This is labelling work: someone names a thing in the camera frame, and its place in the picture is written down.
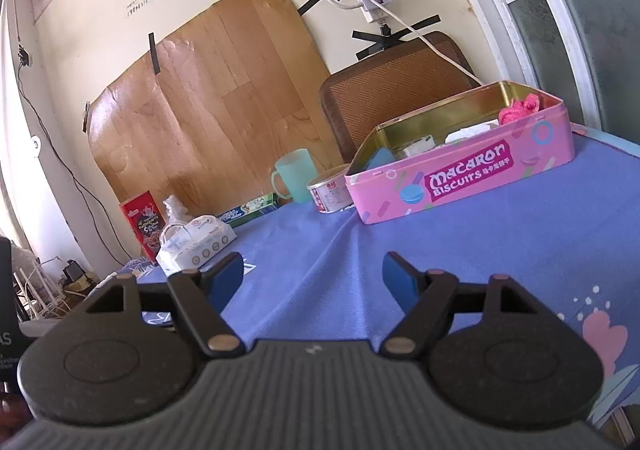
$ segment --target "black cable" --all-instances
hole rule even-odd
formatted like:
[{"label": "black cable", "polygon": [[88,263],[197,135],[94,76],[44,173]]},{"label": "black cable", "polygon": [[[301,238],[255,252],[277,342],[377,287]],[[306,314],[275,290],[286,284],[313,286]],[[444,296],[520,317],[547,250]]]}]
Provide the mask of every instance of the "black cable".
[{"label": "black cable", "polygon": [[56,150],[56,148],[53,146],[53,141],[51,140],[51,137],[49,135],[49,131],[47,131],[47,127],[44,125],[42,119],[40,118],[40,114],[38,113],[38,111],[36,110],[36,108],[33,106],[33,103],[31,102],[31,100],[25,95],[24,93],[24,89],[22,87],[22,79],[20,78],[20,70],[22,69],[22,63],[20,63],[20,65],[18,66],[18,93],[20,94],[20,96],[27,102],[29,103],[29,106],[31,107],[31,110],[33,110],[33,112],[36,115],[36,118],[38,118],[38,123],[40,125],[40,127],[42,128],[42,131],[45,134],[45,137],[47,138],[47,141],[49,142],[49,146],[51,147],[51,149],[53,150],[53,154],[57,157],[58,161],[60,161],[60,163],[66,168],[66,171],[69,172],[69,175],[71,175],[71,178],[73,179],[74,182],[74,186],[76,187],[76,189],[78,189],[78,191],[80,192],[80,195],[82,195],[82,200],[84,200],[84,203],[86,205],[86,209],[89,210],[89,214],[91,215],[92,220],[94,221],[94,228],[96,233],[98,234],[98,237],[100,238],[100,241],[102,242],[102,245],[105,247],[105,249],[109,252],[109,255],[111,255],[111,258],[113,258],[113,260],[115,260],[117,263],[119,263],[120,265],[125,265],[123,263],[121,263],[121,261],[119,261],[111,252],[111,250],[109,249],[109,246],[107,246],[107,244],[104,242],[104,239],[102,238],[102,235],[100,234],[100,230],[98,229],[98,224],[95,221],[95,216],[94,213],[92,212],[91,207],[89,206],[89,203],[86,200],[86,197],[84,197],[84,192],[82,191],[82,189],[84,189],[85,192],[87,192],[89,195],[91,195],[96,202],[98,202],[98,204],[100,204],[100,206],[102,207],[102,210],[104,211],[104,214],[107,217],[107,220],[109,221],[109,225],[111,226],[111,230],[113,231],[113,235],[115,236],[116,240],[118,241],[118,244],[120,245],[120,248],[122,249],[122,251],[125,253],[125,255],[127,255],[129,258],[133,258],[131,255],[129,255],[129,253],[127,253],[127,250],[124,249],[124,246],[122,245],[122,243],[120,242],[120,239],[118,238],[118,235],[116,233],[115,228],[113,227],[113,223],[111,222],[111,217],[109,216],[106,208],[104,207],[104,204],[101,202],[100,199],[98,199],[98,197],[96,197],[86,186],[84,186],[84,184],[82,184],[82,182],[80,182],[78,180],[78,178],[76,178],[76,175],[73,173],[73,171],[71,170],[71,168],[69,168],[66,163],[62,160],[62,158],[60,157],[60,155],[58,154],[58,151]]}]

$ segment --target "circular mount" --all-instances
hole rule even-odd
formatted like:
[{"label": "circular mount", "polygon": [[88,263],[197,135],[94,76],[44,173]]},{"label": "circular mount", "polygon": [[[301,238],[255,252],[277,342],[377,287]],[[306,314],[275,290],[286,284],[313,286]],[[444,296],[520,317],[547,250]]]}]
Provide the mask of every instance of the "circular mount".
[{"label": "circular mount", "polygon": [[528,313],[492,317],[443,338],[427,366],[445,400],[511,430],[585,419],[603,379],[597,355],[568,327]]},{"label": "circular mount", "polygon": [[20,360],[20,388],[39,416],[83,426],[129,423],[175,401],[193,376],[191,350],[174,333],[126,313],[69,320]]}]

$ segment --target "blue tablecloth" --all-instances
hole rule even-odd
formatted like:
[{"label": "blue tablecloth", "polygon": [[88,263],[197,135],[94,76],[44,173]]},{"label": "blue tablecloth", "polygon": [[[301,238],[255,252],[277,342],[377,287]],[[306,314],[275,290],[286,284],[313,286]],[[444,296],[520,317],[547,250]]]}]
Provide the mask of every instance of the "blue tablecloth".
[{"label": "blue tablecloth", "polygon": [[[510,274],[575,331],[588,326],[585,338],[609,360],[597,421],[640,385],[640,159],[574,139],[569,164],[386,223],[309,203],[238,227],[229,250],[256,268],[223,317],[248,344],[368,338],[377,347],[402,318],[382,281],[388,251],[467,282]],[[156,269],[140,281],[162,280]],[[462,315],[454,328],[477,320]]]}]

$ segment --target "pink tin box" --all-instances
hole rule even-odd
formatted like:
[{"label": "pink tin box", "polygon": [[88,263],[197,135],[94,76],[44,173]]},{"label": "pink tin box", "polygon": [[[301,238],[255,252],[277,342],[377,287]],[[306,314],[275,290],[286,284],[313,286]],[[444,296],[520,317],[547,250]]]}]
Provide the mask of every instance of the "pink tin box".
[{"label": "pink tin box", "polygon": [[[364,171],[382,147],[397,154],[426,135],[432,135],[436,145],[444,144],[449,133],[496,119],[513,99],[531,93],[540,96],[540,111],[534,115]],[[498,81],[378,125],[358,149],[345,178],[360,218],[375,224],[517,181],[574,156],[569,116],[561,99]]]}]

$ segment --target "green box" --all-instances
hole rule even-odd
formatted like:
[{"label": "green box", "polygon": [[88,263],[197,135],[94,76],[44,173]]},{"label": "green box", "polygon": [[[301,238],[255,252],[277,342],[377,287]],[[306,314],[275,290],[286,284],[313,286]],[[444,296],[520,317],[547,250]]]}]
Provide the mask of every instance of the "green box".
[{"label": "green box", "polygon": [[242,206],[225,211],[225,213],[217,215],[217,217],[225,224],[228,224],[231,227],[236,227],[241,224],[248,223],[256,217],[271,213],[279,207],[280,204],[278,203],[276,194],[266,194],[253,199]]}]

